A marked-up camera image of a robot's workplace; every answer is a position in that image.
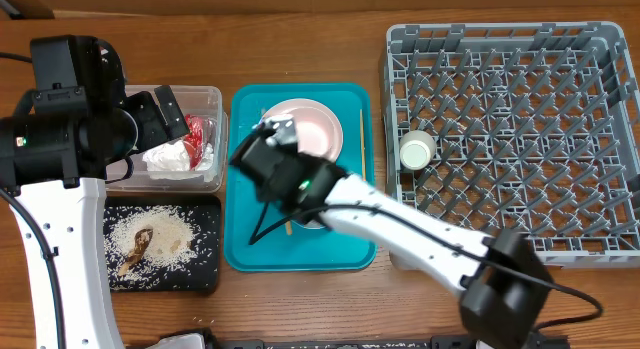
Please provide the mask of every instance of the brown scoop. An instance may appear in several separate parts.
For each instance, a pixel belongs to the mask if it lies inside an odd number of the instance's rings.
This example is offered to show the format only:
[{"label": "brown scoop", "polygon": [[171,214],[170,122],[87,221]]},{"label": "brown scoop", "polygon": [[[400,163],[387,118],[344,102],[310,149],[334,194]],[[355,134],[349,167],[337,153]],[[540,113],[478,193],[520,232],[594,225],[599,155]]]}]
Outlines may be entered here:
[{"label": "brown scoop", "polygon": [[146,227],[141,229],[136,233],[135,236],[135,247],[132,251],[127,254],[127,260],[125,260],[124,264],[120,267],[118,271],[118,276],[124,276],[129,271],[129,268],[135,264],[137,264],[144,255],[145,250],[149,246],[149,242],[153,238],[153,228]]}]

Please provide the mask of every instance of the wire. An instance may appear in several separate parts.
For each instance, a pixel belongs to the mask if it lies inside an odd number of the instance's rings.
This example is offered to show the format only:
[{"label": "wire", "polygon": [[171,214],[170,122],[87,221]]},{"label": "wire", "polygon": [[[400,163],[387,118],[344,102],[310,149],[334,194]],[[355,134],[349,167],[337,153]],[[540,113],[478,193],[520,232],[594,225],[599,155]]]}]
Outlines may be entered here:
[{"label": "wire", "polygon": [[24,55],[18,55],[18,54],[13,54],[13,53],[0,52],[0,58],[17,60],[17,61],[21,61],[21,62],[25,62],[25,63],[31,63],[31,58],[26,57]]},{"label": "wire", "polygon": [[538,325],[536,325],[533,329],[534,332],[538,332],[539,330],[543,329],[543,328],[549,328],[552,326],[557,326],[557,325],[564,325],[564,324],[574,324],[574,323],[582,323],[582,322],[586,322],[589,320],[593,320],[593,319],[597,319],[599,317],[602,316],[602,314],[604,313],[604,308],[602,306],[602,304],[595,299],[594,297],[590,296],[589,294],[583,293],[579,290],[573,289],[573,288],[569,288],[567,286],[564,285],[560,285],[560,284],[556,284],[556,283],[552,283],[552,282],[548,282],[546,280],[542,280],[536,277],[533,277],[531,275],[528,274],[524,274],[521,273],[517,270],[511,269],[509,267],[506,267],[502,264],[498,264],[494,261],[491,261],[489,259],[477,256],[475,254],[469,253],[466,250],[463,250],[461,248],[459,248],[458,246],[455,246],[429,232],[426,232],[422,229],[420,229],[420,227],[418,227],[417,225],[403,219],[402,217],[399,217],[391,212],[382,210],[380,208],[377,207],[371,207],[371,206],[366,206],[366,205],[361,205],[361,204],[332,204],[332,205],[325,205],[325,206],[321,206],[321,207],[317,207],[317,208],[313,208],[313,209],[308,209],[308,210],[304,210],[301,211],[299,213],[293,214],[293,215],[289,215],[287,217],[284,217],[280,220],[278,220],[277,222],[273,223],[272,225],[270,225],[267,229],[263,230],[262,232],[260,232],[260,234],[255,235],[255,242],[257,242],[258,240],[264,238],[265,235],[271,233],[272,231],[274,231],[275,229],[279,228],[280,226],[282,226],[283,224],[285,224],[286,222],[290,221],[290,220],[294,220],[296,218],[300,218],[303,216],[307,216],[307,215],[312,215],[312,214],[317,214],[326,210],[331,210],[331,209],[356,209],[356,210],[363,210],[363,211],[369,211],[371,213],[374,214],[380,214],[383,216],[386,216],[390,219],[393,219],[405,226],[407,226],[408,228],[414,230],[415,232],[426,236],[427,238],[433,240],[434,242],[442,245],[443,247],[454,251],[462,256],[465,256],[469,259],[475,260],[483,265],[489,266],[494,268],[495,270],[501,271],[503,273],[509,274],[513,277],[516,277],[518,279],[521,280],[525,280],[537,285],[541,285],[544,286],[546,288],[552,289],[552,290],[557,290],[561,293],[565,293],[568,295],[572,295],[574,297],[577,297],[579,299],[582,299],[586,302],[588,302],[589,304],[593,305],[596,310],[591,313],[591,314],[587,314],[587,315],[581,315],[581,316],[576,316],[576,317],[571,317],[571,318],[563,318],[563,319],[556,319],[556,320],[550,320],[547,322],[542,322]]},{"label": "wire", "polygon": [[40,245],[42,256],[47,264],[47,272],[49,272],[49,282],[51,283],[51,294],[53,295],[53,310],[55,312],[56,331],[58,335],[58,348],[64,349],[66,348],[64,314],[62,311],[62,296],[60,294],[58,272],[56,271],[56,266],[53,262],[54,254],[51,252],[49,244],[47,243],[47,239],[38,226],[38,223],[36,223],[27,209],[25,209],[25,207],[22,206],[22,204],[20,204],[20,202],[18,202],[14,197],[9,195],[9,193],[7,193],[4,188],[0,188],[0,197],[6,200],[7,203],[9,203],[9,205],[11,205],[15,209],[15,211],[18,212],[18,214],[20,214],[22,219],[25,221],[25,223],[27,223],[27,225],[33,232],[33,235],[36,237],[38,245]]},{"label": "wire", "polygon": [[253,245],[257,243],[258,240],[264,237],[264,235],[268,234],[268,233],[264,234],[259,238],[256,237],[256,235],[258,234],[258,230],[260,230],[260,227],[262,226],[264,217],[267,215],[267,209],[269,209],[269,202],[264,203],[264,207],[262,207],[262,213],[260,213],[260,219],[258,219],[258,223],[256,224],[256,227],[253,229],[253,233],[251,233],[251,238],[249,238],[249,245]]}]

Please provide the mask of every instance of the plastic crate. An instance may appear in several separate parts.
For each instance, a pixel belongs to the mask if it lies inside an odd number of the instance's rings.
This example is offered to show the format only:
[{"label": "plastic crate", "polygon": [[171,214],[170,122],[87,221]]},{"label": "plastic crate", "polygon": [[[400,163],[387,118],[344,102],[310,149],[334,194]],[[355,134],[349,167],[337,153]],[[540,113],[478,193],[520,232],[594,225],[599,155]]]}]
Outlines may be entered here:
[{"label": "plastic crate", "polygon": [[[619,26],[395,25],[382,82],[389,195],[526,233],[546,264],[640,266],[639,92]],[[417,172],[398,155],[409,130],[438,146]]]},{"label": "plastic crate", "polygon": [[[127,85],[127,95],[148,91],[153,96],[153,89],[158,85]],[[131,192],[186,192],[211,193],[220,189],[227,163],[228,120],[222,109],[222,95],[218,88],[212,86],[172,85],[171,90],[178,101],[184,115],[192,114],[206,117],[215,124],[215,130],[209,137],[213,146],[213,165],[208,170],[188,172],[147,171],[147,164],[142,154],[132,155],[134,172],[131,178],[107,184],[109,191]],[[119,161],[107,166],[107,178],[117,179],[127,172],[127,164]]]}]

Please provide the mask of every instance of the blue tray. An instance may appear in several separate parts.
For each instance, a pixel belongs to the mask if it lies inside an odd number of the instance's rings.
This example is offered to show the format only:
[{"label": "blue tray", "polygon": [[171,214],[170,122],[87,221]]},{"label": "blue tray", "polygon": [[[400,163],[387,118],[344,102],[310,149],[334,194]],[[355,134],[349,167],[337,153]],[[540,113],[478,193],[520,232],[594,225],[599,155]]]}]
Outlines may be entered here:
[{"label": "blue tray", "polygon": [[[373,139],[369,95],[351,83],[249,85],[233,97],[229,128],[229,155],[251,132],[262,114],[277,103],[294,98],[316,100],[330,108],[344,132],[336,163],[362,175],[360,109],[364,122],[367,181],[374,182]],[[249,246],[262,203],[247,178],[229,167],[224,225],[224,255],[235,269],[245,272],[300,270],[356,270],[367,267],[376,256],[375,244],[324,229],[305,229],[292,223],[293,235],[284,226]],[[262,229],[282,218],[271,206]]]}]

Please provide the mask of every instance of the chopstick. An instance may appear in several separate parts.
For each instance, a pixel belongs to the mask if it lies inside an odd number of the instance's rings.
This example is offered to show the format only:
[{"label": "chopstick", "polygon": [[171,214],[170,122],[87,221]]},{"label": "chopstick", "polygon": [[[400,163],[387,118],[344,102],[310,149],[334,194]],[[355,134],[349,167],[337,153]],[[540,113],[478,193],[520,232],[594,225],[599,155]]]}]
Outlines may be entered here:
[{"label": "chopstick", "polygon": [[362,179],[367,180],[367,162],[364,155],[364,120],[360,109],[360,151],[362,152]]}]

